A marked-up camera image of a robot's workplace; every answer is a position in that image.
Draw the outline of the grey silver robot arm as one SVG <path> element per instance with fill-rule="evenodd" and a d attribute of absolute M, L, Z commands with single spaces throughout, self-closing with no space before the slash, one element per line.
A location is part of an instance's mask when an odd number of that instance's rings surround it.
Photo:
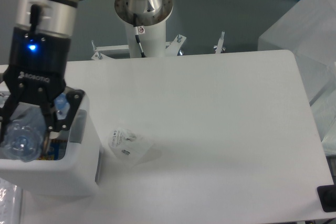
<path fill-rule="evenodd" d="M 9 62 L 1 74 L 10 95 L 1 108 L 1 135 L 21 103 L 37 106 L 42 137 L 69 130 L 84 91 L 66 85 L 68 52 L 81 0 L 18 0 Z"/>

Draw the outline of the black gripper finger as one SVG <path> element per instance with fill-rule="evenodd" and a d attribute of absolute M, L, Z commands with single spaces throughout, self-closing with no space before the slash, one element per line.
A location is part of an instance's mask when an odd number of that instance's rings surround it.
<path fill-rule="evenodd" d="M 15 112 L 24 91 L 24 84 L 14 79 L 9 80 L 7 73 L 1 74 L 1 83 L 5 82 L 9 89 L 10 95 L 1 108 L 1 143 L 4 141 L 6 127 L 9 124 L 10 118 Z"/>
<path fill-rule="evenodd" d="M 47 138 L 57 138 L 61 131 L 70 130 L 84 96 L 83 90 L 66 87 L 63 93 L 51 100 L 47 91 L 39 88 L 39 107 L 46 124 Z"/>

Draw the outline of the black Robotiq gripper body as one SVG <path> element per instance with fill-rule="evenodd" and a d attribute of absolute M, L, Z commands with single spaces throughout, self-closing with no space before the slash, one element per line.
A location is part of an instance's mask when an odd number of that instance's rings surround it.
<path fill-rule="evenodd" d="M 15 27 L 4 81 L 14 102 L 37 104 L 38 89 L 51 102 L 63 93 L 70 38 L 54 37 Z"/>

